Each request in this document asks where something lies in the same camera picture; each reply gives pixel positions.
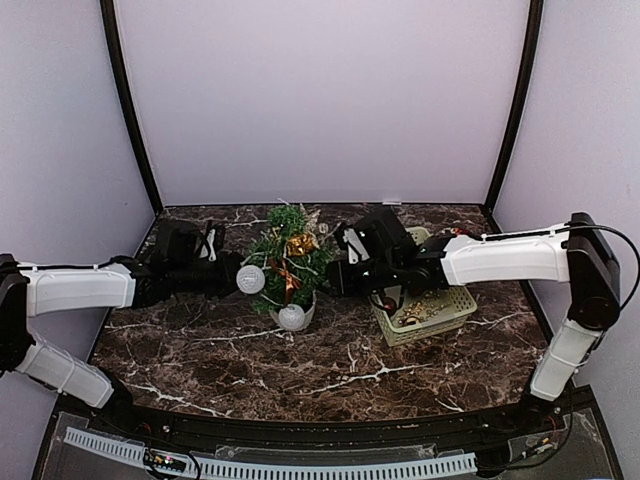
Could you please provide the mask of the silver glitter star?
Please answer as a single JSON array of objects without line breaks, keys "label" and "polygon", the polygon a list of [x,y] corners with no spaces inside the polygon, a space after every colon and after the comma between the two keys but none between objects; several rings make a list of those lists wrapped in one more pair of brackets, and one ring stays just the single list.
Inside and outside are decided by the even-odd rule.
[{"label": "silver glitter star", "polygon": [[320,208],[311,208],[304,204],[300,204],[299,207],[304,217],[303,232],[311,235],[312,237],[316,237],[319,232],[318,224],[322,210]]}]

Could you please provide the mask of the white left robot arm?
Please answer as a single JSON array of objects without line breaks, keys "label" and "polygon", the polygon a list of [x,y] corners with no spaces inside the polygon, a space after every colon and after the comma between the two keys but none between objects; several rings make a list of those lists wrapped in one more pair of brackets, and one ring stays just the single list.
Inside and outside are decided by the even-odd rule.
[{"label": "white left robot arm", "polygon": [[1,257],[1,370],[17,372],[91,408],[103,409],[126,388],[105,371],[29,331],[29,319],[90,309],[141,309],[176,293],[224,297],[236,291],[243,258],[141,261],[116,256],[103,264],[35,265]]}]

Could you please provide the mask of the small green christmas tree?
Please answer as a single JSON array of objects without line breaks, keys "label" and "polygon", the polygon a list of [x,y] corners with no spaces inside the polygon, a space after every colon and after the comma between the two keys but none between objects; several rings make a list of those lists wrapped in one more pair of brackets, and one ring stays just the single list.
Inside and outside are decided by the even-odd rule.
[{"label": "small green christmas tree", "polygon": [[250,245],[245,259],[246,265],[260,267],[266,277],[263,290],[252,295],[251,306],[258,314],[266,314],[280,327],[278,312],[284,305],[285,282],[270,266],[270,260],[280,262],[286,259],[288,269],[301,281],[301,287],[293,296],[290,304],[297,304],[305,311],[305,325],[301,332],[309,327],[315,313],[317,292],[327,282],[326,267],[334,259],[334,248],[329,244],[329,227],[319,220],[317,236],[318,248],[303,257],[288,257],[287,240],[296,234],[304,233],[304,217],[299,205],[283,204],[271,208],[266,217],[266,226],[260,236]]}]

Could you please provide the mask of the white woven light ball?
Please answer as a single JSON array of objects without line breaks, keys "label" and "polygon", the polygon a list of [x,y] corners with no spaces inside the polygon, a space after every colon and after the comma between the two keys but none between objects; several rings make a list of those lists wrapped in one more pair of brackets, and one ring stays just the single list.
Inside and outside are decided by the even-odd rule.
[{"label": "white woven light ball", "polygon": [[305,325],[305,311],[297,304],[289,304],[278,312],[278,323],[287,331],[299,331]]},{"label": "white woven light ball", "polygon": [[263,270],[255,265],[244,265],[236,274],[236,285],[238,289],[247,295],[260,293],[266,284],[266,277]]}]

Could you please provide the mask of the brown ribbon bow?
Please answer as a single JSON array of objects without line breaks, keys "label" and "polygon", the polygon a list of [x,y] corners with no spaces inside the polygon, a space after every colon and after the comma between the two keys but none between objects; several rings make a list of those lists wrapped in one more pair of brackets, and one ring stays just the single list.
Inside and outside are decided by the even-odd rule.
[{"label": "brown ribbon bow", "polygon": [[284,279],[284,305],[289,305],[293,300],[295,292],[300,289],[301,281],[288,269],[285,258],[282,258],[280,262],[277,262],[275,259],[271,259],[270,266],[277,275]]}]

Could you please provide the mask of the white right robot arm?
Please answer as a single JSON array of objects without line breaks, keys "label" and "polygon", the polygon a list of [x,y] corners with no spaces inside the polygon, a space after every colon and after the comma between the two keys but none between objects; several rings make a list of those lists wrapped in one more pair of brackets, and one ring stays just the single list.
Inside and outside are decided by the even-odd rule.
[{"label": "white right robot arm", "polygon": [[560,396],[622,309],[619,262],[599,225],[583,212],[538,230],[445,233],[419,242],[383,208],[354,225],[341,225],[336,240],[347,256],[330,262],[326,274],[332,294],[343,298],[390,287],[418,297],[486,282],[568,284],[571,304],[528,387],[531,396],[547,402]]}]

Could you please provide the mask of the gold gift box ornament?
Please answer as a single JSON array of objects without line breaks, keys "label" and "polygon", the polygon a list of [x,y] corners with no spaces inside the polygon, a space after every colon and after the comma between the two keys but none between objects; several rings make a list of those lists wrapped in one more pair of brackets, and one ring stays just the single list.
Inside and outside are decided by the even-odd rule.
[{"label": "gold gift box ornament", "polygon": [[317,248],[317,239],[309,232],[293,235],[286,242],[286,254],[288,257],[303,257]]}]

